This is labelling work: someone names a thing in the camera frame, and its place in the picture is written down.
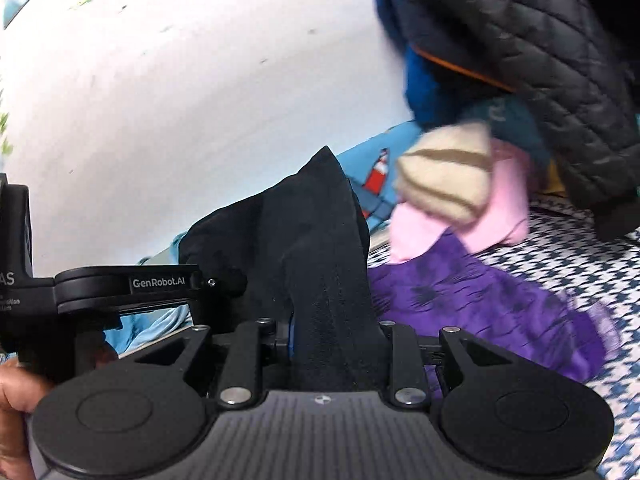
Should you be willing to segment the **person's left hand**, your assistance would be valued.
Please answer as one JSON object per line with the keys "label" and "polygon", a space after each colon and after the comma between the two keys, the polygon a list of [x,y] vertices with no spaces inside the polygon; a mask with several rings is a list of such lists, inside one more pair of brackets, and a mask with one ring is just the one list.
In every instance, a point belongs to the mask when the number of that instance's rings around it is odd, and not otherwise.
{"label": "person's left hand", "polygon": [[1,474],[10,480],[35,479],[29,457],[25,414],[32,414],[52,385],[17,358],[1,364]]}

